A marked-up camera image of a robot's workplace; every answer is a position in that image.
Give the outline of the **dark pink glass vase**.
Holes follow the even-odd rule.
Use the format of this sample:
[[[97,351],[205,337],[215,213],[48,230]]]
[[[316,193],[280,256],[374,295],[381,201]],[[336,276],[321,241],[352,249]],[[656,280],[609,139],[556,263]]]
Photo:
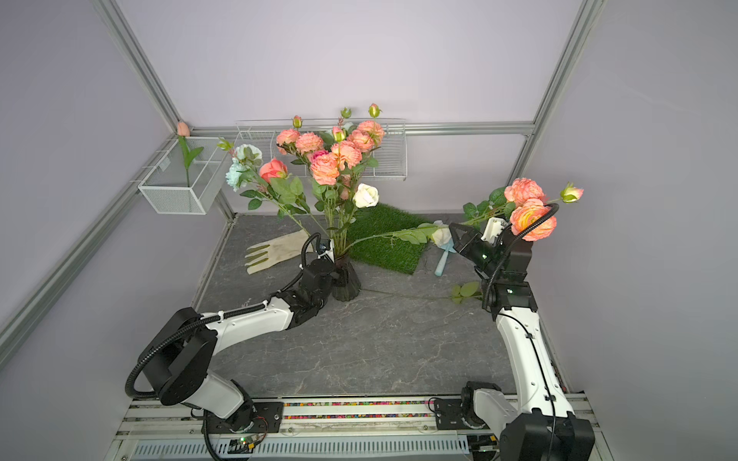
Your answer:
[[[336,260],[336,276],[332,285],[332,296],[341,302],[349,302],[357,298],[361,293],[361,281],[351,257],[342,255]]]

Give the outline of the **pink peony flower stem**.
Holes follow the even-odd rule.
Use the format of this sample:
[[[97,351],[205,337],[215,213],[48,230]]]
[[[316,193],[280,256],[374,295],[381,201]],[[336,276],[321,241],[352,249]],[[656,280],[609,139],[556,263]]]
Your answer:
[[[580,201],[583,194],[582,188],[569,182],[557,198],[550,199],[536,181],[518,178],[509,186],[494,189],[487,199],[478,204],[465,204],[462,210],[466,220],[462,224],[475,229],[483,224],[485,228],[489,218],[500,217],[509,223],[507,229],[514,235],[528,242],[536,242],[549,237],[557,227],[557,208],[562,204]],[[426,223],[417,228],[388,232],[384,236],[413,244],[426,244],[432,242],[435,230],[434,223]]]

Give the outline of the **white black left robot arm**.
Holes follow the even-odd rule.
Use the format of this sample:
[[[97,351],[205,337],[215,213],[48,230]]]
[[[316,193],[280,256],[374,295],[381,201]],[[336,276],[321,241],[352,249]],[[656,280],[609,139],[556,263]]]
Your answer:
[[[337,280],[332,241],[316,232],[304,242],[300,273],[266,300],[228,311],[176,311],[141,353],[125,393],[135,400],[201,409],[233,432],[258,419],[255,403],[233,380],[211,370],[213,357],[253,338],[297,328],[326,305]]]

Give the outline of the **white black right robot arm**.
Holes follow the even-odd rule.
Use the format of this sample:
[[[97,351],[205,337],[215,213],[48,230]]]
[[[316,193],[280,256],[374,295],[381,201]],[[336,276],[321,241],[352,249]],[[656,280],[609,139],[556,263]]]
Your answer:
[[[461,392],[460,419],[469,428],[490,430],[502,460],[587,460],[595,447],[592,424],[576,416],[558,381],[526,280],[530,237],[558,210],[557,204],[545,205],[520,232],[506,227],[492,243],[470,226],[450,226],[455,250],[480,276],[482,308],[503,337],[517,392],[517,402],[510,403],[497,385],[468,382]]]

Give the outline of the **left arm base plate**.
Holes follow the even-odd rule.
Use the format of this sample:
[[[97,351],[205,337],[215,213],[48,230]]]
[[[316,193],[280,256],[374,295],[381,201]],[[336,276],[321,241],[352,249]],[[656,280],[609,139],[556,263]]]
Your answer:
[[[257,401],[244,403],[234,415],[227,419],[213,413],[205,416],[209,434],[277,433],[284,416],[282,401]]]

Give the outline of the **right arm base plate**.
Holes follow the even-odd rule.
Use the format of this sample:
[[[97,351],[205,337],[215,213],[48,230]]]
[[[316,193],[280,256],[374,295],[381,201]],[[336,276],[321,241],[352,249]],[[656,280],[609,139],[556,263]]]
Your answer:
[[[461,399],[431,397],[427,405],[430,413],[434,416],[435,426],[439,430],[479,429],[478,426],[474,426],[466,420]]]

